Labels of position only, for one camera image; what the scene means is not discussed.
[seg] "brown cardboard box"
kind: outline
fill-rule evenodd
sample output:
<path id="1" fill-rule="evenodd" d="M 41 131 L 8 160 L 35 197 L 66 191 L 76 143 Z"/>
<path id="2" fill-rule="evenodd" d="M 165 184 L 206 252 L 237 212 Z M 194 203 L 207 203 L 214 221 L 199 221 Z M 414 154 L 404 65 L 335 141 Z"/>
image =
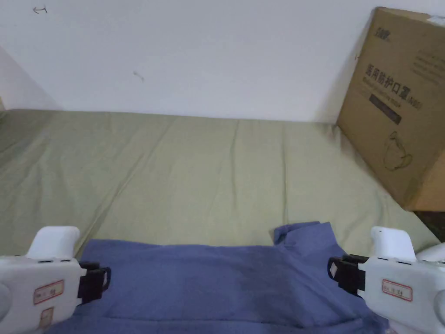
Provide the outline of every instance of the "brown cardboard box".
<path id="1" fill-rule="evenodd" d="M 404 209 L 445 211 L 445 18 L 376 8 L 338 125 Z"/>

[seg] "mattress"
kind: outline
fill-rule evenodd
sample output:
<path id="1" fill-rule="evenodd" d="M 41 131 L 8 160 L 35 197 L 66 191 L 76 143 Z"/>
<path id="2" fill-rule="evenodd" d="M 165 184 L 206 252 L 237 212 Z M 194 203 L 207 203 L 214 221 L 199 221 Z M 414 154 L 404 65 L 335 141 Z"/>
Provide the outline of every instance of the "mattress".
<path id="1" fill-rule="evenodd" d="M 151 244 L 272 245 L 273 228 L 329 221 L 370 255 L 372 226 L 437 238 L 376 180 L 335 125 L 12 110 L 0 119 L 0 254 L 47 225 Z"/>

